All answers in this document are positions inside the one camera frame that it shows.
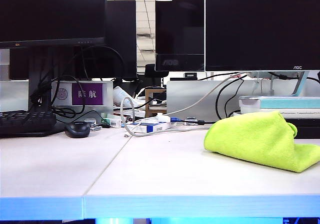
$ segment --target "gray partition panel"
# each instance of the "gray partition panel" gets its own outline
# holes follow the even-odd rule
[[[166,86],[168,107],[167,112],[170,113],[172,111],[180,110],[195,103],[220,82],[221,81],[168,81]],[[296,82],[296,80],[274,80],[274,95],[290,95],[295,88]],[[218,111],[222,118],[226,117],[224,113],[226,101],[236,93],[240,83],[241,81],[232,83],[226,87],[220,95],[218,101]],[[244,81],[238,91],[238,94],[228,102],[226,108],[228,114],[231,111],[239,109],[239,96],[270,95],[270,80],[262,80],[262,92],[261,85],[259,83],[253,93],[254,86],[256,86],[254,80]],[[218,117],[215,113],[214,107],[219,90],[220,87],[217,90],[214,90],[206,99],[196,106],[183,112],[174,114],[173,116],[180,119],[185,119],[186,117],[195,117],[198,120],[217,121]]]

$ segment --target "box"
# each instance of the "box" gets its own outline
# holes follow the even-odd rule
[[[165,122],[142,123],[141,125],[136,127],[138,123],[133,123],[133,124],[128,124],[127,127],[129,128],[129,130],[133,130],[133,128],[136,127],[133,131],[137,133],[150,133],[155,131],[167,130],[169,128],[175,127],[176,124],[177,124],[176,122],[175,123],[165,123]]]

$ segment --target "white cable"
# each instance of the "white cable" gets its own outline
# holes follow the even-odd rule
[[[167,113],[167,114],[165,114],[165,115],[177,114],[177,113],[180,113],[180,112],[182,112],[182,111],[185,111],[185,110],[188,110],[188,109],[192,108],[193,106],[197,105],[197,104],[200,103],[202,100],[204,100],[209,94],[211,94],[215,89],[217,89],[220,85],[222,85],[223,83],[225,83],[227,80],[229,80],[229,79],[231,79],[231,78],[233,78],[233,77],[235,77],[235,76],[237,76],[237,75],[244,74],[244,73],[247,73],[247,72],[245,72],[245,71],[239,72],[239,73],[237,73],[237,74],[235,74],[235,75],[231,75],[230,77],[225,78],[224,80],[222,80],[218,85],[216,85],[215,87],[213,87],[208,93],[206,93],[201,99],[199,99],[199,100],[198,100],[197,102],[195,102],[194,104],[192,104],[192,105],[190,105],[190,106],[188,106],[188,107],[185,107],[185,108],[183,108],[183,109],[181,109],[181,110],[177,110],[177,111],[173,111],[173,112],[171,112],[171,113]]]
[[[145,91],[145,88],[142,88],[142,89],[138,92],[138,94],[135,95],[135,96],[136,96],[135,99],[138,99],[139,95],[140,95],[143,91]]]
[[[146,134],[135,134],[134,132],[132,132],[127,124],[126,124],[126,121],[125,121],[125,117],[124,117],[124,113],[123,113],[123,107],[124,107],[124,101],[128,99],[130,104],[131,104],[131,107],[132,109],[134,110],[134,104],[132,102],[132,100],[127,96],[125,97],[122,101],[121,101],[121,104],[120,104],[120,116],[121,116],[121,121],[123,122],[124,124],[124,128],[126,129],[126,131],[132,135],[132,136],[135,136],[135,137],[144,137],[144,136],[149,136],[149,135],[155,135],[155,134],[159,134],[159,133],[164,133],[164,132],[186,132],[186,131],[193,131],[193,130],[208,130],[209,129],[209,126],[207,128],[197,128],[197,129],[194,129],[194,128],[190,128],[190,129],[183,129],[183,130],[177,130],[177,129],[174,129],[174,130],[161,130],[161,131],[155,131],[155,132],[150,132],[150,133],[146,133]]]
[[[256,89],[259,86],[259,76],[260,76],[260,72],[258,72],[256,80],[254,81],[254,86],[253,86],[252,93],[251,93],[252,96],[254,95],[254,92],[256,91]]]

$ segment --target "aoc logo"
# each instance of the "aoc logo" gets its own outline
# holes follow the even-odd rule
[[[178,66],[179,61],[178,60],[164,60],[163,66]]]

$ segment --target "small monitor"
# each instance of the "small monitor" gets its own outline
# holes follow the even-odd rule
[[[205,0],[205,70],[320,69],[320,0]]]
[[[155,7],[155,69],[203,71],[204,0],[156,0]]]
[[[104,42],[105,0],[0,0],[0,48]]]
[[[137,77],[137,37],[136,1],[107,1],[105,4],[104,45],[116,50],[123,58],[106,48],[92,48],[83,51],[85,70],[89,78],[136,78]],[[75,75],[85,78],[82,55],[75,59]]]

